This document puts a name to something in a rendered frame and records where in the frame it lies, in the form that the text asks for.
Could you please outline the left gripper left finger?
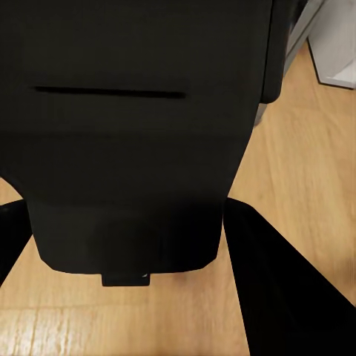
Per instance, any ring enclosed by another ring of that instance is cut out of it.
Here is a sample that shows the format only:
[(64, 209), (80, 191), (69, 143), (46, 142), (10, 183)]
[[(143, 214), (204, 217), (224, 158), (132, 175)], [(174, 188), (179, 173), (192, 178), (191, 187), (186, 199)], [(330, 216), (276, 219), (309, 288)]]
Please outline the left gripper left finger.
[(25, 199), (0, 205), (0, 287), (32, 234)]

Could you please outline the digital camera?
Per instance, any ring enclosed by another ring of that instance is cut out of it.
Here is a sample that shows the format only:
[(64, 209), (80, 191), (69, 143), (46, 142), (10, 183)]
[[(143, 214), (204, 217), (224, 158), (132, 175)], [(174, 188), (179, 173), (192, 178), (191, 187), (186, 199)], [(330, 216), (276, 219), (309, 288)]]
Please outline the digital camera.
[(0, 0), (0, 177), (40, 259), (149, 286), (217, 258), (293, 0)]

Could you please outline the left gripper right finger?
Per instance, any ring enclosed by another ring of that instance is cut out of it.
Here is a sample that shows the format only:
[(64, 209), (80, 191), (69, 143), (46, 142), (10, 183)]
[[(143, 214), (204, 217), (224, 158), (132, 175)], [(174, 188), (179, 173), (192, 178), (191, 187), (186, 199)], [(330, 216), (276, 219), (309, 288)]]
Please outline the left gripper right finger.
[(251, 356), (356, 356), (356, 308), (258, 211), (223, 225)]

